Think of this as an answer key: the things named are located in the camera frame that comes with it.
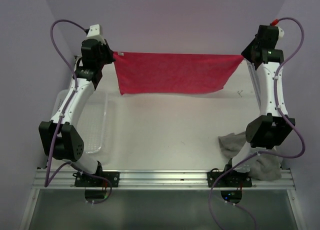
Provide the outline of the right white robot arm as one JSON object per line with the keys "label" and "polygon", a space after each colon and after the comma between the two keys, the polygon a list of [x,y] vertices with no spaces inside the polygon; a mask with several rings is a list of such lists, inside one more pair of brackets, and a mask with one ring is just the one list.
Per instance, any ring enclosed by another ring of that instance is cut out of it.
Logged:
{"label": "right white robot arm", "polygon": [[276,49],[276,44],[284,36],[284,31],[278,26],[260,25],[252,42],[241,55],[254,65],[258,79],[260,113],[250,122],[245,130],[246,142],[239,153],[225,165],[223,182],[227,186],[235,186],[241,176],[246,175],[260,151],[271,153],[292,131],[295,119],[288,116],[284,103],[282,70],[279,66],[284,62],[284,53]]}

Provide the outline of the pink towel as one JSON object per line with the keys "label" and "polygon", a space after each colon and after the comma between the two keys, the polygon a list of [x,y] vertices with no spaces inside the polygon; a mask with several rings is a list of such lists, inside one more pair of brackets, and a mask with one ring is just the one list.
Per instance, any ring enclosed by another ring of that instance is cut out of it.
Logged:
{"label": "pink towel", "polygon": [[241,55],[117,52],[115,72],[124,94],[208,94],[220,91]]}

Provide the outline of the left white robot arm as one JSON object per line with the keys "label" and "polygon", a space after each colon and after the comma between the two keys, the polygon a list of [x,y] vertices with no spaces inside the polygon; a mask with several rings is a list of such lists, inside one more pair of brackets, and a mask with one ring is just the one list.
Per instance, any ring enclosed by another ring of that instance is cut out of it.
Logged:
{"label": "left white robot arm", "polygon": [[76,127],[89,97],[103,77],[103,67],[113,62],[113,51],[104,38],[84,40],[81,63],[76,65],[76,78],[69,92],[53,117],[41,122],[38,128],[48,158],[71,162],[77,169],[87,172],[87,182],[95,187],[103,183],[104,174],[98,170],[99,162],[85,154],[84,141]]}

